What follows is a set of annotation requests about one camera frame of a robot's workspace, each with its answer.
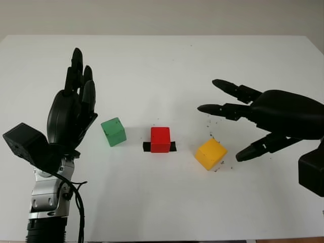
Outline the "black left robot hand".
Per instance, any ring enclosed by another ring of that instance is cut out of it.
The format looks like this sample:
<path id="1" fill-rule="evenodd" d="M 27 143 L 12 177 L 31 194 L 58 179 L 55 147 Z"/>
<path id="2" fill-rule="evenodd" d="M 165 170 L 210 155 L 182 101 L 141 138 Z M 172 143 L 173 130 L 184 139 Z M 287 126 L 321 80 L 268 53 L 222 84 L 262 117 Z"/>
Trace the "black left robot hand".
<path id="1" fill-rule="evenodd" d="M 67 69 L 64 89 L 52 103 L 47 120 L 50 144 L 76 149 L 98 114 L 95 112 L 96 90 L 90 66 L 83 66 L 83 54 L 75 48 Z"/>

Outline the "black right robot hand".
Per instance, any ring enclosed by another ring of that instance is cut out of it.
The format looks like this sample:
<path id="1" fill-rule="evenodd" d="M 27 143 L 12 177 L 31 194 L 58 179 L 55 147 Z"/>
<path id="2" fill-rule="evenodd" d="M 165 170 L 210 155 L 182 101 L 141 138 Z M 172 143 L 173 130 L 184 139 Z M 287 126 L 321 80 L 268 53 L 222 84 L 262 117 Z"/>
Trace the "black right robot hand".
<path id="1" fill-rule="evenodd" d="M 222 79 L 212 83 L 242 104 L 203 104 L 197 108 L 200 112 L 234 121 L 244 117 L 269 132 L 237 153 L 237 161 L 274 153 L 302 140 L 323 139 L 323 104 L 320 102 L 282 90 L 260 92 Z"/>

